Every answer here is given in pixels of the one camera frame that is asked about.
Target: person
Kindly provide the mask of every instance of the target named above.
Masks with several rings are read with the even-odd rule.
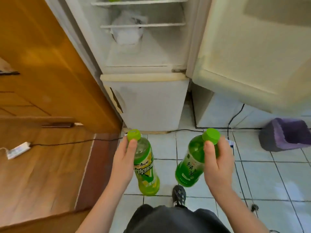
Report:
[[[118,203],[133,177],[136,147],[137,141],[131,140],[128,144],[126,137],[120,142],[114,156],[109,183],[77,233],[109,232]],[[204,143],[204,178],[216,202],[226,214],[234,233],[269,232],[231,187],[234,157],[224,137],[220,138],[218,148],[220,155],[216,159],[212,142]],[[213,212],[206,209],[192,212],[187,209],[183,187],[174,187],[172,197],[175,205],[172,208],[153,208],[143,204],[136,210],[124,232],[230,232]]]

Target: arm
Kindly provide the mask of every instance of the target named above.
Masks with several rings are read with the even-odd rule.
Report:
[[[234,157],[232,150],[221,137],[218,142],[219,157],[216,159],[212,142],[204,144],[204,178],[212,195],[226,214],[235,233],[268,233],[265,225],[247,208],[231,187]]]
[[[108,233],[118,203],[133,177],[137,141],[123,138],[115,153],[109,183],[76,233]]]

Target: freezer door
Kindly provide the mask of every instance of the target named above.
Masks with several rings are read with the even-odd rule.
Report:
[[[128,128],[178,129],[189,84],[184,74],[109,74],[100,79]]]
[[[311,0],[212,0],[193,82],[276,114],[311,108]]]

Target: trash can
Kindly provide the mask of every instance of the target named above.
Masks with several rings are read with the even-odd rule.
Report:
[[[266,151],[279,152],[311,146],[311,133],[303,120],[275,118],[259,132]]]

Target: person's left hand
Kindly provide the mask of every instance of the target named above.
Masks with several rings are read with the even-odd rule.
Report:
[[[126,190],[133,177],[137,141],[135,139],[131,140],[128,147],[127,144],[127,137],[123,137],[114,156],[109,180],[113,186],[117,187],[122,192]]]

